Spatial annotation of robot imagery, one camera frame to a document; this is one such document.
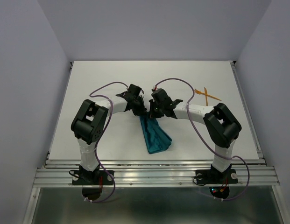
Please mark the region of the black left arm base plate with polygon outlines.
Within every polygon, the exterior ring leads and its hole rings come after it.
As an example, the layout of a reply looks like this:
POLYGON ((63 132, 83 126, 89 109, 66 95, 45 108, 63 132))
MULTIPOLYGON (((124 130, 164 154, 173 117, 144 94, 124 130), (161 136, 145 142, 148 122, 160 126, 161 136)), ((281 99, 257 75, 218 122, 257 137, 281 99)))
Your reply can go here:
POLYGON ((99 186, 100 184, 103 186, 113 185, 113 180, 104 170, 99 170, 95 175, 85 178, 81 177, 79 170, 71 170, 71 173, 78 176, 78 178, 72 176, 71 184, 74 186, 99 186))

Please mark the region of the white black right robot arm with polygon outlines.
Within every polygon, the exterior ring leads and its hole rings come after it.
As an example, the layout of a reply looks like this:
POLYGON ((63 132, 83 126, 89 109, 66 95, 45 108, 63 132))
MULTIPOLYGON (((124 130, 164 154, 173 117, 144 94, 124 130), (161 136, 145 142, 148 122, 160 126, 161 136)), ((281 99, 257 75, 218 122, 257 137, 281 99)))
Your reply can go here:
POLYGON ((163 116, 174 119, 187 119, 205 146, 214 154, 210 177, 221 182, 227 177, 231 167, 232 150, 242 126, 224 103, 215 106, 203 106, 184 103, 182 100, 157 101, 151 99, 149 115, 152 118, 163 116), (215 148, 212 149, 199 133, 195 123, 205 125, 215 148))

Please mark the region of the orange plastic knife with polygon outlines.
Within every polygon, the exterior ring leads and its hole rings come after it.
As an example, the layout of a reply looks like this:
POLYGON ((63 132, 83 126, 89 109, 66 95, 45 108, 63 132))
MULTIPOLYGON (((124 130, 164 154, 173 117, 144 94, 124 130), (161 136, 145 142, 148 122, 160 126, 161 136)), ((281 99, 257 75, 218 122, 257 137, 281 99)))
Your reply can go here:
POLYGON ((208 104, 208 92, 207 92, 207 89, 206 89, 206 87, 204 87, 204 93, 205 93, 205 103, 206 103, 206 106, 209 106, 209 104, 208 104))

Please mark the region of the orange plastic fork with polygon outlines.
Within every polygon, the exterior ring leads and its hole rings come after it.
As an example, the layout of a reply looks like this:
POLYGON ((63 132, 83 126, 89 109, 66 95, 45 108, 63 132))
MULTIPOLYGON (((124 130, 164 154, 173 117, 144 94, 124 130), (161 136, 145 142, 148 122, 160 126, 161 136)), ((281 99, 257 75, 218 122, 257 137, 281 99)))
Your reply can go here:
MULTIPOLYGON (((199 91, 199 90, 197 90, 197 89, 195 89, 194 91, 195 91, 195 93, 198 94, 198 95, 203 95, 203 96, 205 96, 204 91, 199 91)), ((215 99, 215 100, 221 101, 220 98, 215 97, 215 96, 213 96, 213 95, 210 95, 209 93, 208 93, 207 96, 208 96, 208 98, 212 98, 212 99, 215 99)))

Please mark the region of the teal cloth napkin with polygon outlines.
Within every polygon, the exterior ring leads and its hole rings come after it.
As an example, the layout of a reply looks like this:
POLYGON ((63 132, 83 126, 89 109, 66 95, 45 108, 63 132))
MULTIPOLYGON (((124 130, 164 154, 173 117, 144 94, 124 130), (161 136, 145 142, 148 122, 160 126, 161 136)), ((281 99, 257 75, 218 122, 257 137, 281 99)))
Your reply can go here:
POLYGON ((148 153, 166 151, 172 144, 172 138, 159 126, 157 119, 151 118, 149 113, 139 118, 148 153))

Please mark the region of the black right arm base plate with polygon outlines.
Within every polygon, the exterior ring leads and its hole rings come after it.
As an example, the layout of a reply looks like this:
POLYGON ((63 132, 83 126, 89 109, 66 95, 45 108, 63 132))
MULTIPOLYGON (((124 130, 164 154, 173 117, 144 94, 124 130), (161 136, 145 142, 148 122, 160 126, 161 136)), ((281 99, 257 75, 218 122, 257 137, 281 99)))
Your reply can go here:
POLYGON ((235 169, 227 169, 224 172, 219 172, 216 169, 200 169, 195 171, 193 180, 198 185, 207 184, 237 184, 238 178, 235 169))

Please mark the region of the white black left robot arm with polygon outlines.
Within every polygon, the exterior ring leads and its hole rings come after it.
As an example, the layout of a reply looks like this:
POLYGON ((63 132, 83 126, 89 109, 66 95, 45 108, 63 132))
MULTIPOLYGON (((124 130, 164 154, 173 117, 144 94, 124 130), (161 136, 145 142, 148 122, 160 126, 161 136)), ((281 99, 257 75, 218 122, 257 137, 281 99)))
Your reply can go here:
POLYGON ((147 109, 140 95, 142 91, 125 91, 112 99, 95 103, 89 99, 83 101, 72 124, 71 130, 78 140, 81 162, 79 170, 71 171, 74 180, 97 184, 100 179, 100 165, 95 156, 99 142, 110 119, 115 113, 132 111, 135 116, 144 115, 147 109))

